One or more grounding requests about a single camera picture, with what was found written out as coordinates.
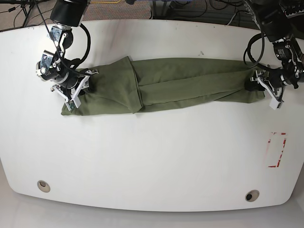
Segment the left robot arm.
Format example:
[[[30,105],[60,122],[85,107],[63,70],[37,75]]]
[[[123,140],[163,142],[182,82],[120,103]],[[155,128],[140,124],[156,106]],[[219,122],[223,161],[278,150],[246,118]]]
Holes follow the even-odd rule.
[[[260,29],[248,42],[243,57],[251,61],[255,73],[245,83],[248,91],[267,91],[271,96],[270,107],[274,110],[282,105],[285,87],[295,89],[304,81],[304,54],[293,34],[292,25],[278,0],[246,0],[244,5]],[[273,45],[279,68],[260,63],[265,50],[265,40]]]

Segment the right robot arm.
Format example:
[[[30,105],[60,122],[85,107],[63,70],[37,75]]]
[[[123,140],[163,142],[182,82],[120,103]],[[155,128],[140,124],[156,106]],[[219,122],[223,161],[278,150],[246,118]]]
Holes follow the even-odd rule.
[[[55,24],[47,29],[48,36],[55,45],[55,52],[44,51],[36,65],[36,74],[43,81],[52,81],[51,90],[57,92],[65,100],[68,110],[79,108],[80,95],[89,87],[89,78],[97,74],[97,70],[77,67],[88,57],[91,47],[91,36],[82,20],[91,1],[89,0],[58,0],[52,10],[50,20]],[[82,58],[66,59],[66,50],[71,47],[74,36],[73,27],[80,27],[86,34],[86,51]]]

